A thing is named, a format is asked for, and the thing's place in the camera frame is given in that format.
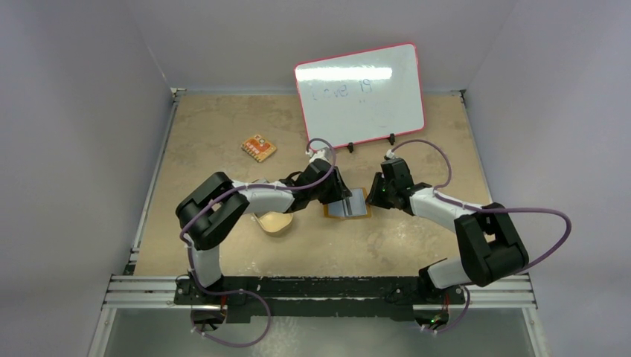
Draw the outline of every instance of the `wooden table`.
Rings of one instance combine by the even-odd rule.
[[[425,138],[436,143],[453,167],[452,183],[442,191],[469,202],[488,203],[460,97],[426,95],[423,100],[425,129],[397,141]],[[240,148],[256,133],[278,147],[260,164]],[[284,178],[306,167],[306,142],[297,96],[184,96],[156,181],[135,274],[186,272],[175,209],[209,175],[223,171],[239,181]],[[346,185],[370,190],[389,148],[389,142],[382,140],[357,145],[352,154],[338,149],[337,165]],[[415,182],[445,180],[446,165],[431,147],[409,144],[397,154],[408,162]],[[221,265],[227,275],[414,275],[419,268],[456,254],[455,236],[426,219],[373,208],[371,218],[337,220],[324,217],[322,206],[311,202],[307,209],[294,213],[292,227],[282,237],[265,235],[253,217],[243,216],[221,245]]]

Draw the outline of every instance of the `whiteboard stand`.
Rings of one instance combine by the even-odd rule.
[[[294,72],[309,140],[323,138],[353,152],[367,141],[394,144],[395,135],[425,126],[413,43],[303,62]]]

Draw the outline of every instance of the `wall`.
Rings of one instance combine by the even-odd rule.
[[[295,91],[298,62],[416,43],[426,91],[463,89],[515,0],[132,0],[173,87]]]
[[[84,356],[170,110],[127,5],[0,1],[0,351]]]
[[[520,0],[469,86],[493,198],[564,210],[573,234],[533,269],[556,356],[631,350],[631,3]],[[519,218],[532,257],[558,219]]]

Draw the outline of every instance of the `robotic arm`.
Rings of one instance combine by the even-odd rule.
[[[440,200],[435,189],[425,183],[415,184],[407,163],[394,155],[381,163],[375,173],[370,205],[396,208],[411,216],[430,219],[456,233],[460,257],[441,260],[419,270],[419,289],[435,295],[454,285],[474,283],[486,286],[528,264],[528,253],[510,217],[506,213],[484,213],[465,208],[503,208],[498,203],[474,205],[442,195],[461,206]],[[487,235],[495,240],[487,242]]]
[[[291,213],[304,209],[312,200],[319,200],[323,205],[350,197],[337,167],[319,184],[315,184],[331,170],[332,152],[321,149],[312,154],[307,168],[285,179],[267,184],[277,189],[261,187],[231,180],[225,173],[214,173],[189,195],[176,209],[180,227],[183,228],[196,217],[211,200],[235,187],[252,187],[235,192],[225,197],[218,208],[211,208],[199,217],[188,230],[188,237],[193,242],[192,260],[199,282],[210,286],[221,277],[219,264],[219,245],[228,236],[243,214],[279,212]],[[308,187],[292,190],[294,187]]]

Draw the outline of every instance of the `purple cable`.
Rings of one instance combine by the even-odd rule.
[[[535,265],[541,263],[546,258],[550,257],[555,251],[557,251],[558,248],[561,247],[561,245],[563,245],[563,243],[566,242],[566,240],[570,236],[570,233],[571,233],[571,220],[565,213],[563,213],[563,212],[561,212],[559,210],[553,210],[553,209],[550,209],[550,208],[478,208],[478,207],[475,207],[475,206],[472,206],[472,205],[467,205],[467,204],[464,204],[462,202],[455,201],[454,199],[448,199],[447,197],[442,196],[437,191],[437,189],[446,187],[451,182],[451,180],[452,180],[452,165],[449,162],[449,158],[447,158],[447,154],[440,147],[438,147],[438,145],[436,145],[436,144],[434,144],[432,142],[429,142],[427,140],[423,140],[423,139],[412,139],[412,140],[404,141],[401,144],[396,145],[392,149],[392,152],[394,152],[396,149],[399,149],[400,147],[402,147],[405,144],[414,143],[414,142],[428,144],[429,146],[433,147],[434,149],[436,149],[443,156],[443,159],[445,160],[445,164],[447,164],[447,180],[443,184],[437,184],[436,186],[434,186],[434,194],[436,195],[436,198],[440,199],[442,202],[446,202],[446,203],[449,203],[449,204],[454,205],[454,206],[466,208],[467,210],[472,210],[474,212],[480,212],[480,213],[546,213],[546,214],[553,214],[555,216],[561,217],[563,219],[563,221],[565,221],[565,223],[566,223],[566,231],[563,232],[563,235],[561,236],[561,238],[550,249],[548,249],[544,254],[541,254],[540,257],[536,258],[535,260],[533,260],[532,262],[527,264],[524,268],[516,271],[515,274],[522,273],[523,271],[534,267]],[[464,305],[464,309],[462,310],[462,313],[458,316],[458,318],[452,324],[450,324],[447,328],[442,329],[440,332],[446,332],[446,331],[450,330],[451,328],[453,328],[456,324],[458,324],[462,320],[462,318],[464,317],[464,314],[469,309],[469,304],[470,304],[470,300],[471,300],[471,294],[470,294],[469,290],[466,287],[463,286],[463,288],[467,290],[467,302]]]
[[[223,345],[228,346],[228,347],[250,347],[250,346],[258,343],[260,340],[262,340],[265,337],[265,335],[267,335],[267,332],[269,331],[269,328],[272,325],[272,312],[270,311],[269,305],[267,304],[267,302],[265,302],[265,300],[259,294],[256,294],[254,292],[250,292],[248,290],[230,290],[230,291],[227,291],[227,292],[212,292],[212,291],[206,289],[204,286],[202,286],[202,284],[199,282],[199,277],[197,276],[197,273],[195,271],[195,266],[193,264],[193,244],[188,239],[186,239],[185,234],[190,230],[190,227],[192,227],[193,224],[195,224],[195,222],[197,222],[197,220],[201,216],[206,214],[213,207],[213,205],[215,205],[215,203],[223,201],[223,199],[225,199],[226,197],[229,197],[230,195],[232,195],[233,193],[235,193],[237,191],[241,191],[241,190],[245,190],[245,189],[249,189],[249,188],[269,188],[269,189],[272,189],[272,190],[298,191],[298,190],[306,190],[308,188],[311,188],[311,187],[314,187],[314,186],[316,186],[318,184],[321,184],[324,180],[326,180],[331,175],[331,173],[333,172],[333,169],[335,168],[336,153],[335,153],[335,149],[333,148],[333,146],[331,146],[331,144],[328,141],[326,141],[324,139],[320,139],[320,138],[313,138],[313,139],[309,140],[309,142],[307,143],[307,151],[310,150],[310,147],[311,147],[310,145],[311,145],[311,143],[313,141],[320,141],[320,142],[326,144],[327,147],[331,151],[331,157],[332,157],[332,159],[331,159],[332,163],[331,163],[331,166],[329,167],[329,170],[319,180],[317,180],[317,181],[315,181],[315,182],[313,182],[311,184],[306,184],[304,186],[298,186],[298,187],[282,187],[282,186],[274,186],[273,184],[248,184],[247,186],[243,185],[243,186],[231,188],[230,190],[227,190],[224,193],[222,193],[221,195],[219,195],[217,198],[211,200],[206,205],[206,207],[204,207],[197,215],[195,215],[195,217],[193,217],[189,221],[189,223],[187,223],[182,228],[182,231],[179,234],[179,238],[187,246],[188,263],[190,265],[190,274],[193,277],[193,281],[195,282],[195,285],[197,286],[198,290],[200,290],[204,294],[214,295],[214,296],[224,296],[224,295],[232,295],[232,294],[246,294],[246,295],[250,295],[253,298],[256,298],[257,300],[259,300],[263,304],[263,307],[265,308],[265,311],[266,311],[266,314],[267,314],[267,324],[265,325],[265,330],[263,331],[263,333],[261,333],[260,336],[258,338],[256,338],[255,340],[253,340],[253,341],[250,341],[250,342],[247,342],[247,343],[244,343],[244,344],[238,344],[238,343],[222,340],[221,338],[214,337],[212,335],[207,334],[206,332],[203,332],[201,329],[198,329],[195,326],[195,323],[194,323],[194,320],[193,320],[193,312],[191,312],[191,314],[190,314],[190,322],[193,324],[193,331],[197,332],[202,337],[209,338],[212,341],[215,341],[215,342],[217,342],[219,344],[223,344]]]

